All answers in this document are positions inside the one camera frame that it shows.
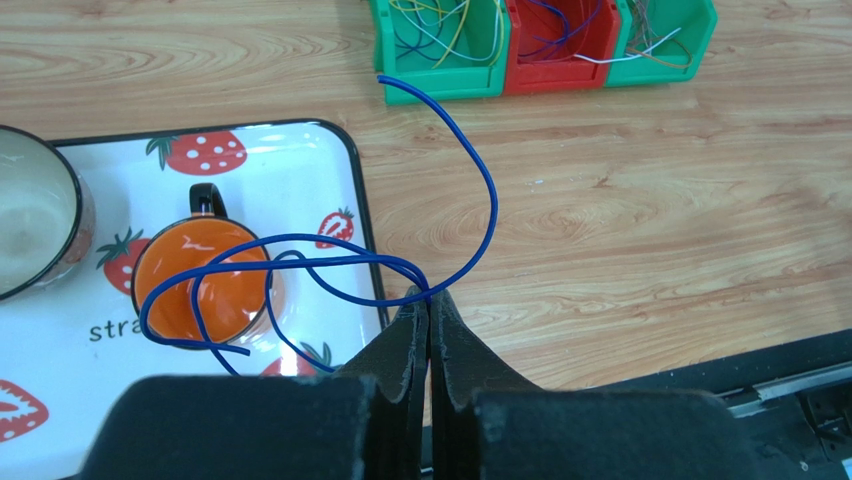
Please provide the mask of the strawberry print white tray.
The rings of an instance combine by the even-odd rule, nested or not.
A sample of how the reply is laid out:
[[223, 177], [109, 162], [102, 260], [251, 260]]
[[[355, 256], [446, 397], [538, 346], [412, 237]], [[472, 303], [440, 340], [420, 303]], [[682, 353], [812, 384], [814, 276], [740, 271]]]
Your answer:
[[60, 141], [91, 188], [92, 248], [66, 278], [1, 306], [1, 475], [76, 474], [114, 402], [156, 375], [219, 375], [206, 351], [142, 334], [128, 295], [145, 243], [189, 214], [210, 182], [256, 235], [339, 234], [371, 247], [365, 188], [351, 138], [318, 120]]

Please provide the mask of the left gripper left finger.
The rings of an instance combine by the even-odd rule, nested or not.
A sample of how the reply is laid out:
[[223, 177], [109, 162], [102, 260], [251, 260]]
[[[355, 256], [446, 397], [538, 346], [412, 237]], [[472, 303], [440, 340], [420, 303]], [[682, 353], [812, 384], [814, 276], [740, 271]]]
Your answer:
[[417, 289], [328, 375], [152, 376], [104, 421], [83, 479], [417, 479], [429, 311]]

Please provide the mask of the red plastic bin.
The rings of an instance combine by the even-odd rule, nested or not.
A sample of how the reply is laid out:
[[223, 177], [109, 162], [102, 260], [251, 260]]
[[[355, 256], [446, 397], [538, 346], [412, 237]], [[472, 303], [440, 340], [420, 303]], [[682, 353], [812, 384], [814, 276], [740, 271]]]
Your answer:
[[507, 7], [505, 95], [604, 86], [622, 26], [616, 2], [509, 1]]

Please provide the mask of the beige ceramic bowl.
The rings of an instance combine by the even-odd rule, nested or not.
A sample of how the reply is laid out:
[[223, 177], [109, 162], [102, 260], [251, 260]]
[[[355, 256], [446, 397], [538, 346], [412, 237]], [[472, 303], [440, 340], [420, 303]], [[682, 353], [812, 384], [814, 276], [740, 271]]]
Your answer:
[[89, 253], [96, 230], [92, 192], [54, 146], [1, 127], [1, 299], [67, 276]]

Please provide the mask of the orange mug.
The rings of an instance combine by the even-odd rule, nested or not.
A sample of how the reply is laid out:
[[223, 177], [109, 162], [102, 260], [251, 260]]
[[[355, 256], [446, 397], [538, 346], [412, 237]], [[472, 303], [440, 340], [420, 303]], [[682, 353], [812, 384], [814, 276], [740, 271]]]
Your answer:
[[[166, 280], [258, 238], [228, 217], [219, 189], [212, 183], [190, 187], [189, 208], [190, 216], [160, 231], [136, 262], [131, 299], [137, 313]], [[247, 346], [272, 330], [273, 319], [284, 312], [285, 304], [285, 281], [278, 271], [212, 273], [166, 288], [150, 306], [147, 326], [166, 339], [201, 341], [193, 310], [198, 306], [210, 340]]]

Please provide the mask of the green plastic bin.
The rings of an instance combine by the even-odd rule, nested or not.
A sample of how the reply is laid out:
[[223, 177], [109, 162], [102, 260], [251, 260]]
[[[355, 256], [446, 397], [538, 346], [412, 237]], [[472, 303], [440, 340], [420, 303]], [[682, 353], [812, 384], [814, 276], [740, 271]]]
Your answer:
[[710, 0], [618, 1], [621, 29], [607, 87], [682, 82], [701, 64], [718, 21]]
[[374, 69], [447, 101], [504, 89], [510, 21], [503, 1], [371, 1]]

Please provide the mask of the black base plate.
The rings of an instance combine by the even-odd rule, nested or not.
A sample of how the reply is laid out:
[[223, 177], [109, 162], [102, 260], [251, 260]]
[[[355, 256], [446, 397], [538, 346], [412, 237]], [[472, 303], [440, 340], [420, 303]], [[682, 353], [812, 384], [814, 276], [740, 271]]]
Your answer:
[[818, 336], [593, 389], [689, 390], [719, 399], [756, 479], [851, 475], [851, 335]]

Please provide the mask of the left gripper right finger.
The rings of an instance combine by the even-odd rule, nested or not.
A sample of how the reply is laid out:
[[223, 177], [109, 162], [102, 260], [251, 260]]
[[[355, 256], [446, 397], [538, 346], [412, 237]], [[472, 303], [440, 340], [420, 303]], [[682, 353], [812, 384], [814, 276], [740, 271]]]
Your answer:
[[438, 479], [756, 479], [724, 404], [689, 390], [543, 389], [462, 321], [429, 307]]

